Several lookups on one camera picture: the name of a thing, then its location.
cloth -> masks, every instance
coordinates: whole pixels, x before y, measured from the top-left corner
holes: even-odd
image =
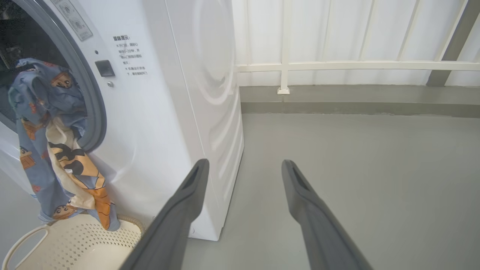
[[[120,223],[115,205],[110,203],[105,191],[105,179],[71,135],[62,137],[66,129],[59,136],[62,127],[68,128],[72,134],[72,130],[80,136],[84,133],[85,103],[72,73],[66,68],[33,58],[19,60],[17,67],[26,64],[35,68],[18,74],[8,94],[10,105],[18,117],[20,161],[40,202],[40,220],[51,222],[73,217],[85,210],[80,205],[91,208],[89,196],[80,192],[82,190],[95,201],[95,209],[87,209],[88,213],[99,220],[106,230],[117,230]],[[59,174],[57,177],[55,170],[58,166],[53,169],[48,151],[48,126],[49,138],[53,140],[49,144],[50,151],[55,156],[52,160],[58,162],[67,175]],[[71,182],[80,184],[81,189],[73,188],[65,176]],[[65,188],[61,185],[63,182],[68,183]]]

laundry basket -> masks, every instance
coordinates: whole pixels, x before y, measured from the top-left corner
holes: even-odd
[[[39,231],[45,231],[45,236],[15,269],[118,269],[144,232],[139,221],[121,215],[118,218],[120,228],[115,232],[106,231],[87,214],[40,226],[13,245],[2,270],[8,269],[18,247]]]

railing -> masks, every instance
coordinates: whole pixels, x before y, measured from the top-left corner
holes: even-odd
[[[251,0],[244,0],[245,7],[247,12],[245,12],[246,18],[245,23],[247,24],[247,39],[250,38],[249,33],[249,15],[248,15],[248,5]],[[292,19],[292,0],[283,0],[283,36],[282,36],[282,53],[281,53],[281,63],[267,63],[267,64],[241,64],[238,65],[239,72],[265,72],[265,71],[280,71],[280,88],[278,90],[279,94],[288,94],[288,72],[289,71],[299,71],[299,70],[347,70],[347,69],[408,69],[408,70],[455,70],[455,71],[480,71],[480,50],[478,51],[474,62],[467,61],[442,61],[448,45],[454,35],[454,32],[457,28],[457,25],[462,17],[464,9],[468,3],[468,0],[460,0],[460,8],[457,11],[456,19],[453,21],[447,36],[445,37],[440,50],[437,52],[436,57],[433,61],[404,61],[404,53],[406,44],[411,37],[412,30],[415,27],[417,18],[418,18],[418,6],[422,0],[416,0],[414,8],[412,10],[410,20],[408,23],[407,30],[405,32],[400,51],[395,61],[364,61],[365,50],[368,43],[370,42],[371,36],[371,23],[372,18],[377,12],[377,1],[372,0],[370,6],[370,12],[367,20],[367,26],[365,33],[363,35],[363,40],[361,44],[360,54],[358,56],[358,61],[314,61],[314,62],[290,62],[290,31],[291,31],[291,19]],[[330,4],[328,12],[328,22],[326,27],[324,43],[328,44],[330,33],[330,13],[332,5]],[[247,58],[251,62],[251,52],[250,48],[247,46]]]

horizontal rail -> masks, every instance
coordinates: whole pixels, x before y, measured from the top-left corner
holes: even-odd
[[[238,65],[238,72],[282,71],[282,64]],[[464,61],[328,61],[289,63],[288,70],[413,69],[480,71],[480,63]]]

washing machine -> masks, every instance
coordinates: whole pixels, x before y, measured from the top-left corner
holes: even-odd
[[[3,41],[3,69],[23,53],[72,70],[88,114],[79,144],[106,177],[118,213],[148,225],[193,164],[207,158],[204,206],[190,236],[218,240],[244,146],[231,2],[0,2],[2,22],[25,21],[8,29],[35,29],[23,41]],[[51,45],[28,55],[22,46],[36,38]],[[7,111],[2,105],[0,169],[35,196]]]

